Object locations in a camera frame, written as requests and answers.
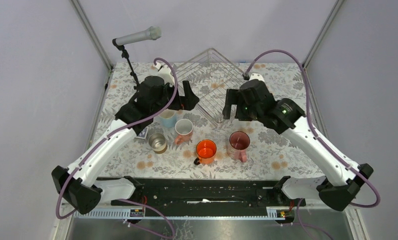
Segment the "light blue mug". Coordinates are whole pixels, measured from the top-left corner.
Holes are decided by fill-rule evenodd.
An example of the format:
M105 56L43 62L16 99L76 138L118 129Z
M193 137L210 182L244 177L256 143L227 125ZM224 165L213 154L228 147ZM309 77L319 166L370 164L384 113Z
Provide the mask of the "light blue mug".
M173 128L177 122L177 115L175 110L166 109L158 115L161 124L166 128Z

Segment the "pink floral mug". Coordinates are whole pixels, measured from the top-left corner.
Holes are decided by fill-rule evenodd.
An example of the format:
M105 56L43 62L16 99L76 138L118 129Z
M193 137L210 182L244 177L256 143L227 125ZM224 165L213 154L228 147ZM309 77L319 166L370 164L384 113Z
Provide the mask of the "pink floral mug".
M227 154L231 159L245 163L247 161L247 148L249 145L250 138L245 132L233 132L228 138Z

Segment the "pink textured mug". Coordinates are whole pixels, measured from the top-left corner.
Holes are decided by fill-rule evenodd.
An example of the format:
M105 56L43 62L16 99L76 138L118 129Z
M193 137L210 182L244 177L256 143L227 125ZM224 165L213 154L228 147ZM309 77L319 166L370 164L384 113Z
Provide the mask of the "pink textured mug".
M174 140L176 145L188 142L193 135L194 125L189 119L180 119L175 124L175 131L177 136Z

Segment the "cream brown-banded cup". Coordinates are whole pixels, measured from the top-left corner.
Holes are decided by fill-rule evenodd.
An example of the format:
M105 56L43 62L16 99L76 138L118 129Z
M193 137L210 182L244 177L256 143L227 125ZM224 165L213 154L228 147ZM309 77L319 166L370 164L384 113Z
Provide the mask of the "cream brown-banded cup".
M162 154L167 150L167 141L162 133L154 133L148 138L148 144L156 154Z

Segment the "orange mug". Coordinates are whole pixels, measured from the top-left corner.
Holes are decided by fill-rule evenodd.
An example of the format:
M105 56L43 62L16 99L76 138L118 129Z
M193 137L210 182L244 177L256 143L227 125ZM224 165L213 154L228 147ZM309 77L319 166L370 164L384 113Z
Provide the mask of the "orange mug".
M209 140L209 139L201 140L196 145L197 157L194 160L194 164L195 165L211 164L215 159L216 153L217 153L217 146L212 140Z

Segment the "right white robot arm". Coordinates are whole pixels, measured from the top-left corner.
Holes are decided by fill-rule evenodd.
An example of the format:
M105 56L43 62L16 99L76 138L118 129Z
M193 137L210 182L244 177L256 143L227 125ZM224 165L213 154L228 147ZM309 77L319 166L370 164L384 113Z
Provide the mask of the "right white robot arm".
M275 100L262 80L245 82L239 89L226 91L223 118L228 120L232 106L239 121L258 121L299 147L324 173L319 178L284 176L275 186L275 203L286 206L293 199L321 200L336 211L343 211L356 197L373 168L358 164L332 144L322 144L324 136L311 123L293 100Z

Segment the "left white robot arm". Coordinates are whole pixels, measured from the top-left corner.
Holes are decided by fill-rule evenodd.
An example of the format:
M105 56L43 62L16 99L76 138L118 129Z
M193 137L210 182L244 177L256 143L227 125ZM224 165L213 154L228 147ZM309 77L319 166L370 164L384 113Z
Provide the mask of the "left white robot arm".
M137 137L164 110L191 111L199 103L190 82L178 85L165 82L160 76L147 76L136 86L136 93L115 115L108 129L81 157L68 167L57 166L51 176L59 194L75 211L86 214L99 203L124 199L134 206L142 199L141 190L126 178L98 180L99 174L116 153Z

